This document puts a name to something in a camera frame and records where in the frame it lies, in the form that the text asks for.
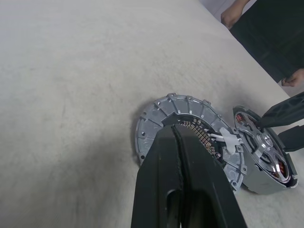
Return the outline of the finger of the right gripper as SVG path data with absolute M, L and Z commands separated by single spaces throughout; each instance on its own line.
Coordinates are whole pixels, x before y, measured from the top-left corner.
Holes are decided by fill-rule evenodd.
M 304 119 L 304 92 L 272 106 L 258 121 L 261 128 L 287 126 Z
M 304 125 L 281 132 L 278 137 L 283 143 L 285 151 L 300 150 L 304 148 Z

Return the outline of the person's black clothing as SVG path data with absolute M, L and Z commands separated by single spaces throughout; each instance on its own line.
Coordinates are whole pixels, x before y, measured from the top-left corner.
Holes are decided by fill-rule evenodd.
M 230 32 L 276 82 L 304 69 L 304 0 L 256 0 Z

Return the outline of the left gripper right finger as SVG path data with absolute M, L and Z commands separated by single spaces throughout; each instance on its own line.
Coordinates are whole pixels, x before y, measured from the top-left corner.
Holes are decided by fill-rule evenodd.
M 247 228 L 231 185 L 195 133 L 175 125 L 183 174 L 181 228 Z

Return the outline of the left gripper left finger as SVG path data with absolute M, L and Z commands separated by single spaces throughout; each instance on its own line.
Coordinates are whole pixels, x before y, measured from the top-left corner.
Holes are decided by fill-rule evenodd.
M 156 134 L 137 173 L 131 228 L 180 228 L 183 177 L 173 127 Z

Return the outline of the person's left hand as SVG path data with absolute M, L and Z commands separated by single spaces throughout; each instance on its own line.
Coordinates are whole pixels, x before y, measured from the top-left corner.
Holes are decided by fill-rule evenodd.
M 284 78 L 282 86 L 296 87 L 304 80 L 304 68 L 298 69 L 290 77 Z

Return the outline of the person's right hand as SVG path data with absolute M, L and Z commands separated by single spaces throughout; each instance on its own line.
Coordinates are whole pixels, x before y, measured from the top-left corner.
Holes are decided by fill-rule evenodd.
M 227 9 L 220 16 L 221 23 L 227 29 L 231 29 L 233 25 L 238 21 L 241 15 L 242 15 L 241 9 Z

